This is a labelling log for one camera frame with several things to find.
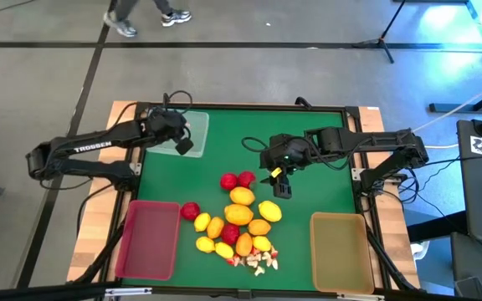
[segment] wooden table frame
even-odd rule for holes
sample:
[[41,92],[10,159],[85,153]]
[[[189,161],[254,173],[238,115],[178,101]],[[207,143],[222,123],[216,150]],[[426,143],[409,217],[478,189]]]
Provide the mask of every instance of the wooden table frame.
[[[115,101],[110,112],[107,122],[107,128],[111,127],[122,109],[130,104],[130,101]],[[242,109],[246,105],[228,105],[232,109]],[[262,105],[269,107],[269,110],[283,110],[290,108],[297,110],[298,106],[284,105]],[[343,119],[347,119],[346,126],[352,131],[384,131],[382,125],[381,112],[376,107],[336,107],[341,110]],[[122,115],[120,122],[133,120],[135,118],[135,107],[130,107]],[[100,151],[99,161],[109,163],[118,160],[129,160],[137,162],[140,160],[140,150],[126,150],[118,147],[111,147]],[[363,164],[368,162],[369,167],[378,166],[382,161],[389,157],[387,152],[368,153],[365,155],[355,154],[354,166],[365,167]],[[106,179],[95,178],[90,187],[90,193],[109,184]],[[398,195],[395,185],[386,184],[386,191],[390,191]],[[131,194],[117,193],[112,187],[101,192],[99,195],[91,198],[84,210],[83,219],[79,236],[75,244],[74,254],[69,267],[67,279],[74,280],[81,276],[86,268],[98,256],[101,249],[107,242],[108,237],[116,229],[116,222],[120,222],[126,214]],[[380,195],[375,197],[376,207],[372,214],[366,213],[365,218],[372,227],[376,236],[382,236],[384,248],[393,260],[397,269],[406,277],[406,279],[416,288],[419,288],[419,279],[416,272],[416,266],[413,261],[413,255],[408,240],[407,226],[404,221],[402,204],[388,195]],[[367,208],[367,199],[361,199],[364,208]],[[104,268],[102,273],[96,275],[95,281],[112,281],[115,280],[114,267],[115,259],[118,254],[118,246],[112,253],[109,267]],[[395,283],[389,279],[387,273],[382,273],[381,266],[377,260],[377,255],[370,246],[370,255],[372,260],[373,278],[376,288],[397,288]]]

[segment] fruit pile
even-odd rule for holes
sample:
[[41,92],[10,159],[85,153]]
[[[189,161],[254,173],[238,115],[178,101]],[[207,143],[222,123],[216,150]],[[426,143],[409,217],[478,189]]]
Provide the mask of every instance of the fruit pile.
[[[282,218],[282,211],[273,202],[263,201],[258,204],[262,219],[253,219],[254,213],[249,207],[256,198],[250,190],[255,181],[256,177],[250,171],[244,171],[239,176],[227,173],[221,178],[220,186],[230,191],[230,200],[233,202],[224,208],[224,218],[228,223],[221,217],[212,218],[208,213],[200,212],[200,207],[194,202],[183,205],[181,214],[188,221],[194,221],[196,232],[207,232],[207,236],[197,239],[198,250],[215,252],[235,267],[248,266],[258,276],[265,273],[260,262],[278,269],[278,251],[266,235],[271,230],[269,222],[278,222]],[[242,226],[248,229],[243,234],[240,229]],[[221,242],[213,240],[219,237]]]

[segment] gray pants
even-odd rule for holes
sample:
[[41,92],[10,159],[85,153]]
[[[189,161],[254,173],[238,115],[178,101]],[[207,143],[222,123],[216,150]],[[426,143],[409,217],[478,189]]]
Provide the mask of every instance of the gray pants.
[[[118,0],[115,7],[115,15],[118,21],[126,20],[138,1],[139,0]],[[170,4],[168,4],[168,0],[154,0],[154,2],[162,14],[167,15],[172,13],[172,8]]]

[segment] red apple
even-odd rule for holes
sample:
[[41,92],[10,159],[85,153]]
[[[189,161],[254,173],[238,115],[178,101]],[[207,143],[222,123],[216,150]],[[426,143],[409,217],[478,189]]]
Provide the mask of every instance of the red apple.
[[196,202],[185,203],[182,206],[181,214],[186,220],[194,221],[200,214],[200,206]]
[[221,187],[228,191],[231,191],[238,185],[238,178],[231,172],[225,173],[221,177]]
[[243,171],[238,176],[238,184],[245,188],[250,188],[250,185],[256,181],[256,176],[250,171]]
[[223,242],[229,245],[234,245],[239,238],[239,227],[231,223],[226,224],[223,228],[221,238],[223,239]]

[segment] tan plastic container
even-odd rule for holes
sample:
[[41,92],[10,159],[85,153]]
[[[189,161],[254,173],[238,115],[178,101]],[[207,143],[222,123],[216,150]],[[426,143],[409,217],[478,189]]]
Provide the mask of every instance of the tan plastic container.
[[373,293],[364,217],[316,212],[310,219],[310,240],[312,278],[318,291]]

